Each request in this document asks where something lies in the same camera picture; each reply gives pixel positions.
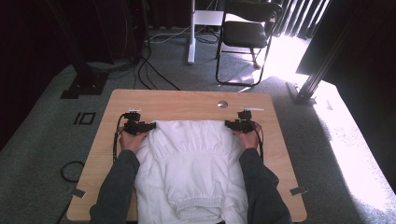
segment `chair leg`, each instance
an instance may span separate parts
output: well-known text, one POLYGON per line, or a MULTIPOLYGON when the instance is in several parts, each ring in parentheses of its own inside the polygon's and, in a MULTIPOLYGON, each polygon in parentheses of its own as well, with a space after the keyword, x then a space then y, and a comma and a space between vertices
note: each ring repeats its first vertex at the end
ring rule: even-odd
POLYGON ((256 54, 254 53, 254 49, 250 49, 251 59, 253 61, 254 68, 261 68, 261 66, 257 63, 256 54))

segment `folding chair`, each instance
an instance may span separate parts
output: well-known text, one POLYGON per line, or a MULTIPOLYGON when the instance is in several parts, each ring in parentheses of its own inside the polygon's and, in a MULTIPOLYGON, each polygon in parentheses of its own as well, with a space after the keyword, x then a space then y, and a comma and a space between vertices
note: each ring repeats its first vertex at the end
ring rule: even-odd
POLYGON ((276 3, 252 1, 252 0, 229 0, 226 3, 221 23, 218 50, 216 53, 216 81, 223 85, 235 85, 253 87, 262 81, 262 73, 265 61, 271 46, 273 31, 277 22, 281 21, 282 7, 276 3), (222 50, 222 45, 236 48, 247 48, 250 52, 222 50), (244 82, 229 82, 219 79, 219 63, 222 52, 251 54, 254 67, 260 68, 256 59, 262 49, 266 48, 264 62, 260 78, 257 82, 249 84, 244 82))

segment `human hand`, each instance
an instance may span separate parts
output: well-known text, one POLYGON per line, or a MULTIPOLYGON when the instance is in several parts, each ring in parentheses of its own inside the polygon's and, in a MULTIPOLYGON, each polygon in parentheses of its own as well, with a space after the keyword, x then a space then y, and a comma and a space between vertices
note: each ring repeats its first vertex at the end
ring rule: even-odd
POLYGON ((130 133, 120 131, 120 135, 121 150, 131 150, 134 152, 134 154, 136 154, 140 148, 143 138, 145 138, 148 133, 138 133, 137 135, 131 135, 130 133))
MULTIPOLYGON (((262 131, 258 124, 256 124, 256 131, 258 133, 262 131)), ((233 134, 239 137, 239 141, 243 147, 243 150, 251 147, 257 148, 257 146, 259 145, 259 137, 254 131, 251 131, 250 133, 241 133, 239 131, 233 131, 233 134)))

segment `folded shirt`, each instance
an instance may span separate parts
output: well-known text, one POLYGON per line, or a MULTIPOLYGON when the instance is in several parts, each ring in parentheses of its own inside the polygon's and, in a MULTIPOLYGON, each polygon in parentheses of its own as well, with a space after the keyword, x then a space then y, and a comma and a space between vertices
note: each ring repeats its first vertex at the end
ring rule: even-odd
POLYGON ((241 149, 224 121, 156 124, 136 154, 139 223, 246 223, 241 149))

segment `sunlight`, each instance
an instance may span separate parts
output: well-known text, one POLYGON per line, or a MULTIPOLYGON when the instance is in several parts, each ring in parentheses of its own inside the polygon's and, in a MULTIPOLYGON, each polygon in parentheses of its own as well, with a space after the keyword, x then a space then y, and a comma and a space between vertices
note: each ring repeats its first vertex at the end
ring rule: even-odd
POLYGON ((386 212, 391 204, 390 186, 368 148, 361 131, 341 97, 329 98, 337 92, 334 85, 322 81, 316 91, 315 108, 327 131, 332 151, 337 159, 350 194, 357 203, 386 212))

